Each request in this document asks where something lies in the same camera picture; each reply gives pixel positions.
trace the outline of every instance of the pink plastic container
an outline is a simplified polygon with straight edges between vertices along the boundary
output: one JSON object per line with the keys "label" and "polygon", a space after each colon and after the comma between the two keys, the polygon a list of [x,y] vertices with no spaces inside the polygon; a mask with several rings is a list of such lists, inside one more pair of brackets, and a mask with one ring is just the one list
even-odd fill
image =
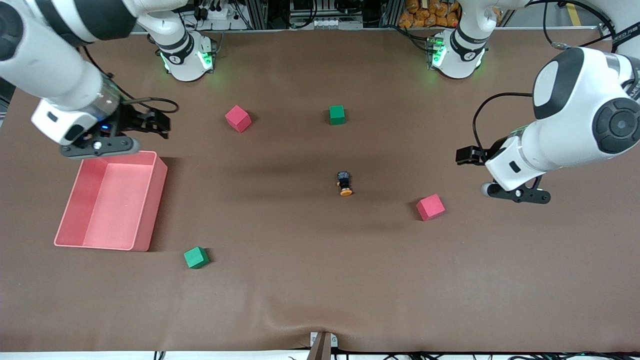
{"label": "pink plastic container", "polygon": [[152,151],[83,160],[55,246],[147,251],[166,170]]}

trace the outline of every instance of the brown tabletop surface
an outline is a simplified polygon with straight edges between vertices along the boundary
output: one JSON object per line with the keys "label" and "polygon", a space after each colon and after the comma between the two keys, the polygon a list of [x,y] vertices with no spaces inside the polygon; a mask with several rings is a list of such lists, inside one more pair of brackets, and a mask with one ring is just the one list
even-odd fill
{"label": "brown tabletop surface", "polygon": [[[392,31],[233,34],[213,75],[179,83],[145,37],[91,45],[133,95],[181,105],[169,140],[132,134],[169,168],[151,249],[53,245],[79,162],[18,91],[0,129],[0,349],[298,348],[322,329],[354,351],[640,350],[638,150],[545,176],[545,206],[483,197],[489,173],[454,162],[476,108],[531,91],[557,54],[540,31],[490,47],[455,81]],[[243,134],[224,118],[236,104]],[[479,135],[532,119],[530,99],[497,99]],[[418,221],[434,193],[446,213]],[[191,270],[196,246],[214,261]]]}

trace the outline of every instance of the yellow stripe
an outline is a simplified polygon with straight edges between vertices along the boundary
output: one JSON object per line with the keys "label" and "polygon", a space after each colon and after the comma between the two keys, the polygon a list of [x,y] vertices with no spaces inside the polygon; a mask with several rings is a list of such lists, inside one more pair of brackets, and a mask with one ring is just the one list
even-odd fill
{"label": "yellow stripe", "polygon": [[578,12],[575,11],[575,5],[574,4],[567,4],[566,5],[566,11],[569,12],[569,17],[571,18],[571,23],[573,24],[573,26],[581,26],[582,23],[580,23],[580,17],[578,17]]}

